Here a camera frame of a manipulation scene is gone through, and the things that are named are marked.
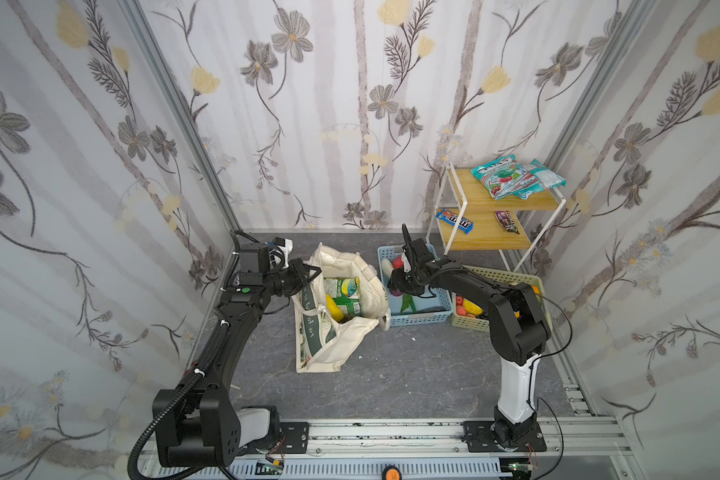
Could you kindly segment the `green snack packet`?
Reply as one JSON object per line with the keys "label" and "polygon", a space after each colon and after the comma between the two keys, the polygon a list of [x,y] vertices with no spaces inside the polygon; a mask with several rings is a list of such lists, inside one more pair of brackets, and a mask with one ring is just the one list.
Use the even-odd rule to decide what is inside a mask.
{"label": "green snack packet", "polygon": [[358,278],[325,278],[323,286],[325,295],[333,297],[336,304],[345,313],[344,321],[351,320],[361,314]]}

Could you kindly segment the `yellow squash toy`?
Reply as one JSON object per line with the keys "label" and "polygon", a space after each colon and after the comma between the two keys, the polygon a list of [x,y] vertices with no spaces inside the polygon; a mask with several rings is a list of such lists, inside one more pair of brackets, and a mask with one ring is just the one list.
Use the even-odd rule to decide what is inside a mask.
{"label": "yellow squash toy", "polygon": [[330,295],[326,296],[326,308],[328,309],[331,318],[337,323],[342,323],[345,320],[345,313]]}

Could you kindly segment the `canvas tote bag floral print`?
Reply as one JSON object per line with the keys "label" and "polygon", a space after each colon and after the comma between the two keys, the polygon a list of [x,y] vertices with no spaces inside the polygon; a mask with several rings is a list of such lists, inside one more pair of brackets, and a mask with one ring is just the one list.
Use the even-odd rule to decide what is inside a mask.
{"label": "canvas tote bag floral print", "polygon": [[321,273],[293,297],[296,371],[338,372],[366,335],[390,328],[388,295],[375,268],[358,253],[320,244],[309,264]]}

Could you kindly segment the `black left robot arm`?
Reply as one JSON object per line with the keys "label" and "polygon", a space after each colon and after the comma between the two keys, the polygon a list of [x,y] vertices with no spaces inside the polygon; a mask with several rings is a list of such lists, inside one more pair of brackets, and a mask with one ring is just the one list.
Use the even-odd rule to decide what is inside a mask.
{"label": "black left robot arm", "polygon": [[187,477],[204,468],[231,465],[240,452],[279,441],[274,407],[232,404],[229,388],[243,350],[275,296],[292,297],[321,269],[300,259],[268,272],[231,274],[216,307],[218,323],[193,367],[173,389],[158,392],[153,420],[141,439],[156,440],[163,467],[181,467]]}

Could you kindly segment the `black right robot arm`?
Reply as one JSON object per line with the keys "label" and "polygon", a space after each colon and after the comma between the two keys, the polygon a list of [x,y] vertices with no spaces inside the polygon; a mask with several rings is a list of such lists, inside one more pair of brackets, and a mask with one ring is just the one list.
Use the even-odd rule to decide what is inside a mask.
{"label": "black right robot arm", "polygon": [[532,286],[502,284],[446,256],[437,259],[422,238],[403,231],[407,269],[392,274],[392,288],[421,295],[442,289],[469,300],[487,317],[493,350],[501,358],[501,387],[494,409],[491,438],[502,450],[513,451],[536,437],[535,386],[537,363],[551,330],[542,303]]}

